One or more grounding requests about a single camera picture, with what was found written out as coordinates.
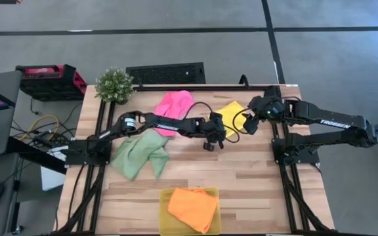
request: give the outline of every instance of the black floor line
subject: black floor line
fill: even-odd
[[[252,33],[266,32],[266,28],[175,28],[175,29],[83,29],[56,31],[0,31],[0,36],[40,36],[40,35],[123,35],[151,33]]]
[[[272,57],[274,59],[274,65],[276,68],[276,77],[278,83],[285,84],[284,73],[282,72],[282,64],[280,59],[280,53],[278,52],[278,46],[276,45],[275,33],[272,27],[272,20],[270,17],[269,6],[267,0],[262,0],[263,12],[266,20],[266,28],[268,29],[270,49],[272,51]]]
[[[338,31],[378,31],[378,26],[356,26],[356,27],[276,27],[275,32],[338,32]]]

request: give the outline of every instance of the pink cloth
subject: pink cloth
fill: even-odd
[[[162,115],[164,117],[180,119],[186,112],[188,112],[190,106],[195,103],[194,98],[190,92],[183,90],[178,92],[168,92],[164,95],[160,104],[154,107],[154,114]],[[164,130],[161,128],[155,128],[163,136],[174,136],[175,131]]]

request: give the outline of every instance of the towel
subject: towel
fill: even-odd
[[[222,115],[222,123],[224,123],[224,125],[234,128],[233,118],[237,114],[237,112],[241,111],[242,109],[244,109],[242,105],[240,105],[237,101],[234,101],[218,110],[217,113]],[[236,120],[234,121],[234,124],[237,129],[242,129],[245,121],[246,117],[244,117],[242,114],[239,114]],[[226,130],[226,138],[230,137],[234,133],[233,130],[227,127],[224,128]]]
[[[204,189],[176,188],[170,198],[168,211],[198,232],[207,233],[217,208],[218,198]]]
[[[123,141],[110,164],[128,180],[133,180],[147,160],[150,160],[154,174],[159,178],[169,160],[163,149],[168,140],[169,138],[149,129],[142,136]]]
[[[179,119],[188,112],[194,103],[194,98],[188,91],[168,92],[164,95],[160,104],[154,107],[154,114]],[[160,128],[156,128],[156,131],[168,137],[173,137],[176,134],[175,131]]]

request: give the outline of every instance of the yellow cable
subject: yellow cable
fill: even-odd
[[[55,121],[56,121],[56,127],[55,127],[55,130],[54,130],[54,132],[53,132],[53,133],[56,133],[56,131],[58,131],[58,128],[59,128],[59,120],[58,120],[58,118],[57,118],[56,116],[54,116],[54,115],[45,115],[45,116],[42,116],[42,117],[38,118],[38,119],[37,119],[37,120],[31,125],[31,127],[29,128],[29,130],[27,131],[27,133],[25,133],[25,135],[23,135],[23,137],[21,137],[19,140],[22,141],[23,139],[25,139],[25,138],[29,135],[30,131],[33,130],[34,126],[38,124],[39,121],[41,121],[41,120],[43,120],[43,119],[46,119],[46,118],[50,118],[50,117],[52,117],[52,118],[55,119]],[[51,138],[53,138],[53,136],[54,136],[54,134],[52,134],[52,135],[49,137],[48,140],[50,140]]]

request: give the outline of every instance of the orange cloth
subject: orange cloth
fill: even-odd
[[[171,195],[168,211],[198,232],[207,233],[213,220],[218,198],[203,189],[176,188]]]

